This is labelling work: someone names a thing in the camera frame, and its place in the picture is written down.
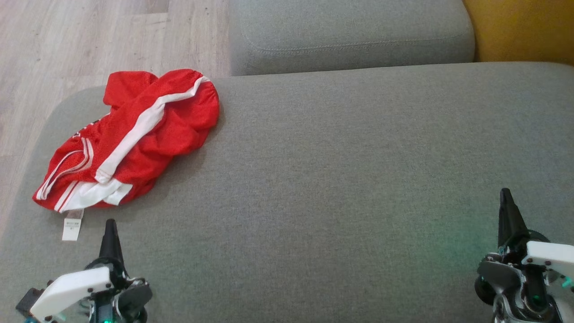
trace care label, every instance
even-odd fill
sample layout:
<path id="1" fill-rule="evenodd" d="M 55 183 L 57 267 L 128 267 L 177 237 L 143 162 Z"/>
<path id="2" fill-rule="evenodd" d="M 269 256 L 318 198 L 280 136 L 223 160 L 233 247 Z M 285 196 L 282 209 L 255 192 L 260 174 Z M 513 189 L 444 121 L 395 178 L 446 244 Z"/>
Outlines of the care label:
<path id="1" fill-rule="evenodd" d="M 80 226 L 84 217 L 84 209 L 70 210 L 64 219 L 64 231 L 62 241 L 77 241 L 80 234 Z"/>

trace wooden floor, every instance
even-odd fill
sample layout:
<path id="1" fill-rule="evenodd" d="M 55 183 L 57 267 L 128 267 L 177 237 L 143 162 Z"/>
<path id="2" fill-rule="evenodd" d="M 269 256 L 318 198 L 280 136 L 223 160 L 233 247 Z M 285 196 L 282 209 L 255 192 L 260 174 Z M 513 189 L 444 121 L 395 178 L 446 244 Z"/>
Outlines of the wooden floor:
<path id="1" fill-rule="evenodd" d="M 228 0 L 0 0 L 0 226 L 62 99 L 121 70 L 226 76 L 227 33 Z"/>

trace red fabric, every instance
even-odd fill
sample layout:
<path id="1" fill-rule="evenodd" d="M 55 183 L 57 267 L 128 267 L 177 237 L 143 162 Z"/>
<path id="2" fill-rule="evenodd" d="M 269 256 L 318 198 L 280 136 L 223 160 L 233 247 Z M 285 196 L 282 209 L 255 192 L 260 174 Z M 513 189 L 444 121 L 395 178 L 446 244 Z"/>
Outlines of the red fabric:
<path id="1" fill-rule="evenodd" d="M 54 170 L 62 174 L 55 180 L 47 197 L 34 201 L 48 209 L 54 209 L 73 181 L 97 183 L 96 171 L 134 128 L 142 112 L 152 107 L 159 97 L 188 91 L 202 74 L 193 70 L 176 70 L 158 78 L 148 72 L 116 72 L 110 75 L 103 102 L 110 105 L 110 113 L 99 121 L 87 125 L 56 150 L 49 163 L 46 181 Z M 219 98 L 213 84 L 203 82 L 195 95 L 181 101 L 165 104 L 164 113 L 157 125 L 147 132 L 121 160 L 114 174 L 109 177 L 133 187 L 121 204 L 146 194 L 156 179 L 176 155 L 190 153 L 200 148 L 219 117 Z M 66 173 L 66 170 L 82 168 L 86 159 L 86 141 L 93 147 L 91 165 L 84 162 L 83 170 Z M 100 201 L 95 206 L 109 206 Z"/>

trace red and white jersey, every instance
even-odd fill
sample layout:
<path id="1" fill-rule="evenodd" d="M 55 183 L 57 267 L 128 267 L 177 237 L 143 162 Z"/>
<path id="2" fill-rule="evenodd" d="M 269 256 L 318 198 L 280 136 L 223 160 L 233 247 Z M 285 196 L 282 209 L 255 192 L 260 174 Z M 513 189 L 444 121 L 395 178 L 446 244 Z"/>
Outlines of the red and white jersey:
<path id="1" fill-rule="evenodd" d="M 113 73 L 103 101 L 109 114 L 56 150 L 33 196 L 39 205 L 64 212 L 131 201 L 174 156 L 200 148 L 219 117 L 215 87 L 193 70 Z"/>

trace gray cushion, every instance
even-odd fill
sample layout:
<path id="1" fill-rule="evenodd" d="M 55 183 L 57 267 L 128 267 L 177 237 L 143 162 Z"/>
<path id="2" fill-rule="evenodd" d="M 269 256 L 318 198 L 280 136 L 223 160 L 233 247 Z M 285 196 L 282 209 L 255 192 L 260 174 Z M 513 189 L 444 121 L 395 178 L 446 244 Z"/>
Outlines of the gray cushion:
<path id="1" fill-rule="evenodd" d="M 461 0 L 233 0 L 233 75 L 472 61 Z"/>
<path id="2" fill-rule="evenodd" d="M 101 117 L 103 88 L 56 108 L 0 241 L 0 313 L 81 270 L 118 220 L 151 322 L 487 322 L 480 259 L 498 194 L 574 244 L 574 69 L 476 63 L 217 79 L 205 146 L 156 187 L 88 209 L 79 241 L 31 201 L 52 152 Z"/>

